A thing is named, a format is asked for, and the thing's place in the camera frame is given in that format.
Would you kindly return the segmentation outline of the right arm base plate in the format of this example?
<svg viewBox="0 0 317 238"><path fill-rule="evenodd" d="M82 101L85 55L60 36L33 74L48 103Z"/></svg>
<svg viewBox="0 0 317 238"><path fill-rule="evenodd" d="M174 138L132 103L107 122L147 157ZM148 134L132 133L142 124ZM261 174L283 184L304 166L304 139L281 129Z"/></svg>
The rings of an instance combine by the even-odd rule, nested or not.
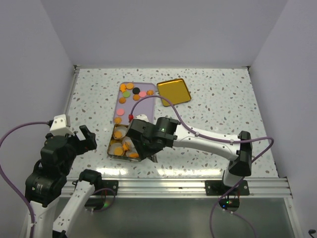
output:
<svg viewBox="0 0 317 238"><path fill-rule="evenodd" d="M225 186L221 180L206 180L205 181L205 190L207 196L222 196L231 187ZM243 180L236 188L234 188L229 196L248 196L250 195L248 182Z"/></svg>

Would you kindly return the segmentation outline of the metal tongs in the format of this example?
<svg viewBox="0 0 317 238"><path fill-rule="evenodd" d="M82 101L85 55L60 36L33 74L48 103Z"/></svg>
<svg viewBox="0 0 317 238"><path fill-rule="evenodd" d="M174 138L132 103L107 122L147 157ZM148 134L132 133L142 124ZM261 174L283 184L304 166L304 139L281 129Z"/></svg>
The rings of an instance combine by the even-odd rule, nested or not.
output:
<svg viewBox="0 0 317 238"><path fill-rule="evenodd" d="M148 157L153 163L158 163L157 155L151 155Z"/></svg>

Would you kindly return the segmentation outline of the gold tin lid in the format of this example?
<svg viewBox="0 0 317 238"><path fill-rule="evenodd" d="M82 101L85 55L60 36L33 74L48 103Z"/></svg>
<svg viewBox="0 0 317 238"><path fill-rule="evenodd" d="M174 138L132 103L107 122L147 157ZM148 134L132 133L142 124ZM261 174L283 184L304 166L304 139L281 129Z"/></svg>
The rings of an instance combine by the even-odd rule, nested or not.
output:
<svg viewBox="0 0 317 238"><path fill-rule="evenodd" d="M168 99L174 105L191 101L191 95L183 78L157 83L160 96Z"/></svg>

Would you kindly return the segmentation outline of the orange flower cookie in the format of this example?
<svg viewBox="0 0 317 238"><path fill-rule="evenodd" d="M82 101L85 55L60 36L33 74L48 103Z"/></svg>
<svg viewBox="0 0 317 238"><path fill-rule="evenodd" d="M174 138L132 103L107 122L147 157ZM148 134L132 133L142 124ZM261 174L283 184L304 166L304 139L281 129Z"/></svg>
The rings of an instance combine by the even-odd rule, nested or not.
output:
<svg viewBox="0 0 317 238"><path fill-rule="evenodd" d="M114 139L121 139L123 137L123 134L121 131L118 130L113 133L113 137Z"/></svg>

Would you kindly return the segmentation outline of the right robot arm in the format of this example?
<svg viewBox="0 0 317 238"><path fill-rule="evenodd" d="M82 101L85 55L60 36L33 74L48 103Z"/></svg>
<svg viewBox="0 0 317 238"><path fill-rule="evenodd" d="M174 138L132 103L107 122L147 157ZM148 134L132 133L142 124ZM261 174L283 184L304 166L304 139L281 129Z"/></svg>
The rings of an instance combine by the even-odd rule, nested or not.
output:
<svg viewBox="0 0 317 238"><path fill-rule="evenodd" d="M225 194L238 189L238 181L252 174L251 135L242 131L226 135L195 127L184 126L171 118L158 118L155 124L142 119L133 119L126 132L137 150L140 159L151 157L165 147L184 147L216 154L228 160L220 188Z"/></svg>

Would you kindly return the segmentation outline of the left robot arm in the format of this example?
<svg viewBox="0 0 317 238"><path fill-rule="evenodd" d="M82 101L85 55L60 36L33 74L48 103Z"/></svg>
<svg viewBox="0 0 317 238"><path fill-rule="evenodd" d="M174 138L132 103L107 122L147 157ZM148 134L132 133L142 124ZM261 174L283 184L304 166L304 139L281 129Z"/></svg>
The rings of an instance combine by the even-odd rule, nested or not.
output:
<svg viewBox="0 0 317 238"><path fill-rule="evenodd" d="M41 158L26 179L25 197L33 209L27 231L34 238L70 237L74 222L89 197L102 191L101 173L85 169L75 184L69 202L57 218L54 216L75 158L97 147L96 135L85 125L79 128L84 140L80 140L76 134L47 134Z"/></svg>

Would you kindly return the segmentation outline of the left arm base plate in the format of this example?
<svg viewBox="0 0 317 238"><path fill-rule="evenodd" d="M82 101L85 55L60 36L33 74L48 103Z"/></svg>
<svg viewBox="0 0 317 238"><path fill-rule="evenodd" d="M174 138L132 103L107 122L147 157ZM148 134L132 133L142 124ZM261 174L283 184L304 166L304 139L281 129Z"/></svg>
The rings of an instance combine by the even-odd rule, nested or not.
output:
<svg viewBox="0 0 317 238"><path fill-rule="evenodd" d="M99 195L102 197L117 196L119 181L111 179L103 180L102 188L105 188L105 190L99 192Z"/></svg>

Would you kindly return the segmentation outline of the orange fish cookie bottom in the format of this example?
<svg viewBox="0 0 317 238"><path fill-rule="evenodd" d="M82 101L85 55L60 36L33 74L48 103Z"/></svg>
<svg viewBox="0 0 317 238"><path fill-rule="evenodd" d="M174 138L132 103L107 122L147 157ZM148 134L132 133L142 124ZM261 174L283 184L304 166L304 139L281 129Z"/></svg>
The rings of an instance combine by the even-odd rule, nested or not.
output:
<svg viewBox="0 0 317 238"><path fill-rule="evenodd" d="M122 147L123 147L124 151L128 151L129 150L129 147L126 146L125 144Z"/></svg>

